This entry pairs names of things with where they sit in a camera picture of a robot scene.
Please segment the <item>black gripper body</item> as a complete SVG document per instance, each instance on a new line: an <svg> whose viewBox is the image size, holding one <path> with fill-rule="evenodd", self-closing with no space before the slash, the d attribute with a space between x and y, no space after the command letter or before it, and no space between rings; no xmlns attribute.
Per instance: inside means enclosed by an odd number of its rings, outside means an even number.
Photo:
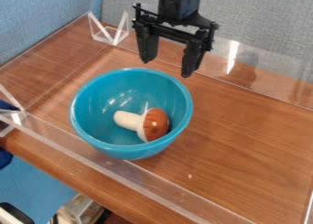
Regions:
<svg viewBox="0 0 313 224"><path fill-rule="evenodd" d="M159 37L183 44L194 39L203 51L211 50L219 25L200 15L198 2L160 1L156 6L136 2L133 10L132 27L140 50L143 43L156 43Z"/></svg>

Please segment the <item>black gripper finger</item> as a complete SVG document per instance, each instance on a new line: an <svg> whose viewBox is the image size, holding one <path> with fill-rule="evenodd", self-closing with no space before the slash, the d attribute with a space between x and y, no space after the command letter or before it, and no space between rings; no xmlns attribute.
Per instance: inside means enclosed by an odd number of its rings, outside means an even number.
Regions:
<svg viewBox="0 0 313 224"><path fill-rule="evenodd" d="M159 36L151 32L149 26L136 23L135 36L139 57L144 63L156 58L159 47Z"/></svg>
<svg viewBox="0 0 313 224"><path fill-rule="evenodd" d="M183 51L180 76L188 78L198 70L202 58L206 53L206 40L202 37L192 37Z"/></svg>

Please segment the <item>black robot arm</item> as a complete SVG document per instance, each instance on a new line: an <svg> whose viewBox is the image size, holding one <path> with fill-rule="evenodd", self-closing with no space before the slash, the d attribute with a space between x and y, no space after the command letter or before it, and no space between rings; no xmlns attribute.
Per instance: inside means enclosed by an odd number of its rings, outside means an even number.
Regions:
<svg viewBox="0 0 313 224"><path fill-rule="evenodd" d="M139 57L144 63L157 56L159 37L185 45L180 76L188 78L198 70L203 56L212 49L219 25L199 14L200 0L159 0L156 8L136 1L132 28Z"/></svg>

